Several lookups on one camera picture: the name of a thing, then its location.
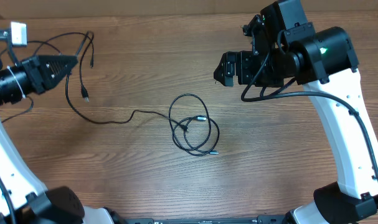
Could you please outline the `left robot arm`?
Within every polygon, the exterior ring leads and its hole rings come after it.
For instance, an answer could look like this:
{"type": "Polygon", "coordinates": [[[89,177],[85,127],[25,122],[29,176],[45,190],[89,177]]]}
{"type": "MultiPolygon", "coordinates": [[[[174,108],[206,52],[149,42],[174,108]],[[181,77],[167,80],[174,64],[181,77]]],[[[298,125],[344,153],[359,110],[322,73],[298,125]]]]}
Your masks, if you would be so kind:
{"type": "MultiPolygon", "coordinates": [[[[0,71],[0,106],[55,88],[78,60],[38,55],[0,71]]],[[[0,119],[0,223],[112,224],[105,208],[82,205],[68,187],[48,189],[28,168],[0,119]]]]}

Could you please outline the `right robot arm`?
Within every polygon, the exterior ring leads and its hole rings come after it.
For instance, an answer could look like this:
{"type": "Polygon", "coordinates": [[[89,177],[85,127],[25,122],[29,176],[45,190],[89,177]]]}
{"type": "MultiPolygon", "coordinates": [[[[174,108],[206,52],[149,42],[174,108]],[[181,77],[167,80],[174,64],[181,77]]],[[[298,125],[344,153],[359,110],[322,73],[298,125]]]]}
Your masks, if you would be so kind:
{"type": "Polygon", "coordinates": [[[224,86],[259,87],[258,101],[288,98],[303,87],[322,122],[338,178],[314,191],[313,201],[257,223],[357,223],[378,211],[378,141],[361,90],[359,61],[350,36],[340,27],[316,32],[299,0],[263,8],[243,34],[249,51],[226,52],[214,71],[224,86]]]}

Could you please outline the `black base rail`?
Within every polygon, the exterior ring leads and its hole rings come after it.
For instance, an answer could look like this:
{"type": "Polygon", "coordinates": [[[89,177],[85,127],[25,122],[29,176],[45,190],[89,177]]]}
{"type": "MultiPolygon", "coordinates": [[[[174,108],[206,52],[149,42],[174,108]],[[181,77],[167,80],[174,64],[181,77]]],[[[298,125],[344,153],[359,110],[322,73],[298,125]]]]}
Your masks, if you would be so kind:
{"type": "Polygon", "coordinates": [[[152,219],[127,218],[125,224],[283,224],[287,223],[285,215],[259,215],[247,218],[184,218],[152,219]]]}

